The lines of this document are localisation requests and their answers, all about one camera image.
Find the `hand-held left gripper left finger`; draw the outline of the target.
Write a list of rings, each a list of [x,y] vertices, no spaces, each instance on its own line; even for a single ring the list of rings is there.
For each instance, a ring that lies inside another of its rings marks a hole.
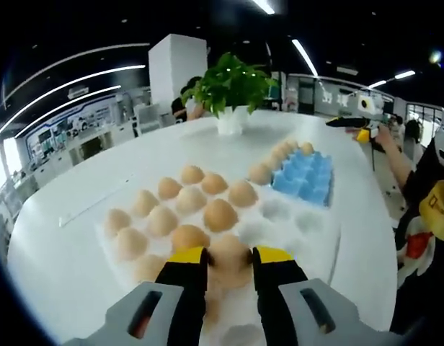
[[[208,251],[172,255],[155,282],[143,282],[108,308],[104,324],[65,345],[197,345],[205,314]]]

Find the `person's right hand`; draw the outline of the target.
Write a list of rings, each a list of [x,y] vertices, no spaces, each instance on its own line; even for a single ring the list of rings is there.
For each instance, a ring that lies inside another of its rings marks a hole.
[[[381,146],[383,150],[386,150],[394,143],[390,130],[382,123],[378,125],[378,131],[374,141]]]

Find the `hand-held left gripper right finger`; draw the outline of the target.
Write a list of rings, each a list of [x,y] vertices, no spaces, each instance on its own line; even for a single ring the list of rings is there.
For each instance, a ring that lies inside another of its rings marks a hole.
[[[254,288],[268,345],[401,345],[402,336],[364,323],[357,306],[320,279],[308,279],[284,250],[252,250]]]

